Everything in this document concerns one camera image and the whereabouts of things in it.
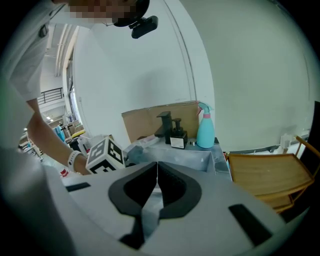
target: white label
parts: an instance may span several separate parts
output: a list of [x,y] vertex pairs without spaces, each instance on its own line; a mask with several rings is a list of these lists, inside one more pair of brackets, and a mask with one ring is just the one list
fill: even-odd
[[184,149],[184,139],[183,138],[170,138],[171,141],[171,147],[178,148],[178,149]]

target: wristband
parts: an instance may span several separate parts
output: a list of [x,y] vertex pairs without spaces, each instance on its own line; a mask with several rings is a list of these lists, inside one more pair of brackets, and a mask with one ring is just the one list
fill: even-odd
[[76,172],[75,171],[75,159],[78,155],[82,155],[84,156],[84,154],[82,154],[81,152],[79,151],[73,151],[70,156],[69,156],[69,159],[68,159],[68,167],[69,167],[69,171],[71,172]]

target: white cube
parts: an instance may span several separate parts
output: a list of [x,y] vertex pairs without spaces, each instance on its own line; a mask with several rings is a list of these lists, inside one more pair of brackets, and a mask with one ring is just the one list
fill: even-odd
[[92,174],[112,172],[125,167],[124,153],[110,137],[90,149],[85,166]]

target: cardboard sheet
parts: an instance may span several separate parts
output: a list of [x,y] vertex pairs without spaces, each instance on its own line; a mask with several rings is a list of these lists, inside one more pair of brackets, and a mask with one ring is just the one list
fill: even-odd
[[198,104],[196,101],[174,103],[169,105],[154,106],[122,113],[126,131],[131,143],[142,136],[150,136],[161,127],[161,112],[171,111],[172,119],[181,118],[181,126],[188,132],[188,138],[196,138],[199,128],[197,116]]

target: black bottle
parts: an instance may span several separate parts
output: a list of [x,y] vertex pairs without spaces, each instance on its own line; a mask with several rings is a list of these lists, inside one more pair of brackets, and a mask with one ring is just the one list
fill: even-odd
[[175,122],[175,128],[173,128],[170,135],[171,147],[185,149],[188,143],[188,133],[180,126],[181,118],[176,118],[172,121]]

